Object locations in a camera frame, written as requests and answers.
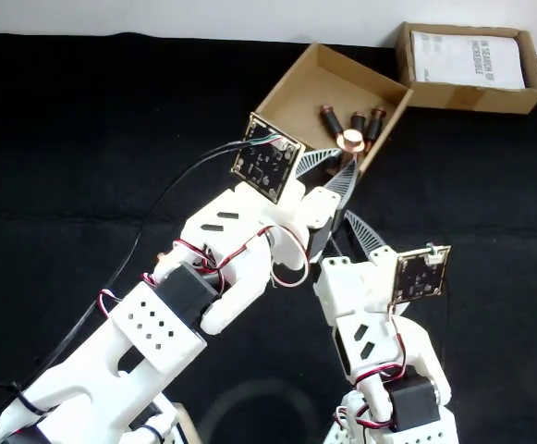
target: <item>black cable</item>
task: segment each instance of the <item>black cable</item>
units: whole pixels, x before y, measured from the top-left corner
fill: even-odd
[[[184,430],[182,430],[182,426],[179,423],[176,424],[176,429],[179,434],[179,437],[182,438],[182,441],[184,441],[184,444],[188,444],[188,440],[186,439],[186,434],[184,433]]]
[[[161,436],[161,433],[159,433],[155,427],[143,424],[139,428],[144,428],[145,430],[149,430],[151,433],[155,435],[155,438],[159,441],[159,444],[164,444],[165,442],[164,437]]]
[[[135,236],[135,240],[132,243],[132,246],[128,250],[127,255],[124,257],[122,262],[118,265],[118,267],[114,270],[112,275],[107,279],[105,282],[103,288],[110,288],[113,286],[113,284],[116,282],[116,280],[119,278],[119,276],[122,274],[128,263],[130,262],[130,259],[134,255],[135,251],[137,250],[137,246],[139,245],[140,238],[142,236],[142,232],[149,221],[151,215],[153,212],[157,209],[157,206],[159,203],[165,198],[165,196],[183,179],[185,178],[190,172],[192,172],[194,169],[198,168],[200,165],[204,164],[205,162],[208,162],[209,160],[215,159],[216,157],[222,155],[222,154],[228,154],[233,153],[235,151],[239,151],[242,148],[245,148],[247,146],[250,146],[249,142],[230,142],[226,143],[224,145],[221,145],[217,148],[214,148],[205,154],[203,154],[199,159],[182,170],[179,175],[174,177],[163,189],[163,191],[159,194],[159,196],[153,201],[153,204],[150,206],[149,210],[147,210],[147,213],[145,213],[145,216],[142,218],[141,222],[139,223],[139,228],[137,231],[137,235]],[[39,375],[41,375],[44,371],[46,371],[48,368],[50,368],[55,361],[63,354],[63,352],[68,348],[71,341],[77,337],[79,331],[84,326],[84,324],[87,322],[90,315],[93,313],[94,309],[96,308],[97,304],[96,302],[92,302],[90,306],[87,308],[85,313],[79,318],[75,326],[71,328],[68,333],[65,335],[65,337],[58,343],[58,345],[55,347],[53,351],[47,356],[47,358],[44,360],[44,362],[40,365],[40,367],[37,369],[36,372],[32,376],[28,378],[28,380],[23,385],[24,387],[27,387],[30,385]],[[13,384],[4,384],[0,383],[0,389],[3,391],[7,391],[10,393],[14,393],[16,397],[20,398],[22,403],[24,403],[24,406],[28,408],[31,412],[42,412],[41,409],[38,409],[34,405],[32,405],[28,400],[25,400],[22,393],[22,388],[17,385],[16,383]]]

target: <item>paper sheet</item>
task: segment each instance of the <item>paper sheet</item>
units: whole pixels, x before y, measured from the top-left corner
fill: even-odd
[[[525,88],[515,39],[412,32],[417,81]]]

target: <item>circuit board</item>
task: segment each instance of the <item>circuit board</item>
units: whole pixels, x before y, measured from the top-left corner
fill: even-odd
[[[450,246],[401,253],[397,258],[394,303],[438,296],[443,292]]]
[[[260,142],[239,151],[231,172],[277,204],[304,145],[253,113],[243,140]]]

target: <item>open cardboard box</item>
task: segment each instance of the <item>open cardboard box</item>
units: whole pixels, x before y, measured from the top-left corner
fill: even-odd
[[[327,46],[313,43],[274,86],[256,113],[315,150],[336,147],[319,116],[321,105],[334,107],[344,128],[350,116],[367,116],[376,106],[387,115],[377,142],[360,164],[364,173],[408,104],[411,90]]]
[[[519,45],[520,63],[523,68],[526,88],[524,90],[502,90],[480,86],[416,81],[411,39],[412,31],[513,38]],[[537,105],[537,54],[533,47],[531,35],[526,31],[511,28],[476,28],[404,23],[397,38],[396,55],[400,81],[414,91],[409,106],[529,114]]]

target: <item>black cloth background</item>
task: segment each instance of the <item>black cloth background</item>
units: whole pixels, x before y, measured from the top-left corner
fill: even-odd
[[[165,183],[237,139],[303,49],[0,35],[0,380],[31,373],[93,300]],[[337,49],[396,76],[391,50]],[[233,183],[230,160],[202,167],[164,200],[115,291]],[[454,247],[446,336],[445,300],[413,304],[409,316],[438,350],[445,341],[461,442],[537,442],[537,109],[408,110],[350,207],[399,250]],[[213,444],[261,444],[318,442],[347,390],[307,283],[266,291],[165,392]],[[0,407],[5,400],[0,393]]]

